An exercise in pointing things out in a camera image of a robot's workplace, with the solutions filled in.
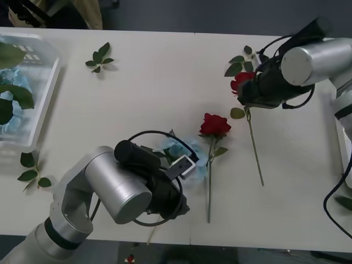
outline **red object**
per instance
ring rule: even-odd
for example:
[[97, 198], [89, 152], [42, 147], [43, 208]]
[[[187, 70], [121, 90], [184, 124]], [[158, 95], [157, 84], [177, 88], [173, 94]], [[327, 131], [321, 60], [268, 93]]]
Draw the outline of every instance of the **red object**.
[[231, 126], [227, 123], [227, 118], [206, 113], [199, 132], [204, 135], [226, 136], [230, 129]]
[[134, 260], [134, 256], [133, 255], [129, 255], [127, 258], [128, 263], [133, 263]]
[[255, 73], [239, 73], [235, 76], [235, 80], [231, 81], [231, 89], [233, 90], [232, 93], [234, 95], [238, 95], [238, 86], [240, 83], [243, 83], [244, 81], [251, 80], [255, 76]]

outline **white plastic basket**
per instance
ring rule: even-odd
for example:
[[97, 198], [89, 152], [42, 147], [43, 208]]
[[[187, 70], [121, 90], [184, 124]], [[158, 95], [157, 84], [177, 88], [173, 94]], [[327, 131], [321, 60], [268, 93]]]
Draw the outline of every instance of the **white plastic basket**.
[[36, 148], [62, 60], [56, 49], [37, 35], [0, 32], [0, 42], [27, 53], [18, 68], [28, 78], [34, 100], [34, 109], [23, 111], [16, 133], [0, 134], [0, 149], [31, 152]]

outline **white surface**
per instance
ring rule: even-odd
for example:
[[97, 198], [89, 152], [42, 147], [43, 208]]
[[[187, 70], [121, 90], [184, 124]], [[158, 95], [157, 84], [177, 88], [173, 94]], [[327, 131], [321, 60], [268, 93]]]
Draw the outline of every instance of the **white surface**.
[[34, 109], [23, 110], [21, 126], [16, 133], [0, 134], [0, 148], [32, 152], [36, 148], [61, 60], [58, 52], [37, 35], [0, 32], [0, 41], [26, 52], [18, 68], [19, 73], [29, 79], [34, 101]]
[[[61, 51], [61, 71], [42, 129], [43, 175], [60, 180], [88, 150], [115, 146], [142, 130], [197, 135], [204, 113], [227, 116], [239, 106], [224, 78], [226, 62], [245, 45], [255, 50], [274, 37], [166, 32], [4, 29], [40, 34]], [[107, 41], [117, 71], [91, 74], [84, 65]], [[214, 163], [212, 222], [206, 223], [203, 186], [188, 191], [191, 211], [157, 229], [152, 242], [352, 251], [323, 212], [324, 196], [342, 172], [329, 103], [334, 90], [319, 84], [312, 101], [294, 111], [253, 109], [252, 124], [265, 187], [260, 185], [249, 128], [231, 120], [222, 142], [230, 150]], [[297, 98], [298, 103], [304, 98]], [[156, 147], [158, 136], [139, 141]], [[19, 158], [0, 169], [0, 233], [27, 234], [48, 216], [51, 194], [22, 194]], [[341, 215], [332, 201], [331, 211]], [[343, 225], [351, 216], [341, 216]], [[101, 207], [91, 239], [146, 241], [150, 228], [115, 225]]]

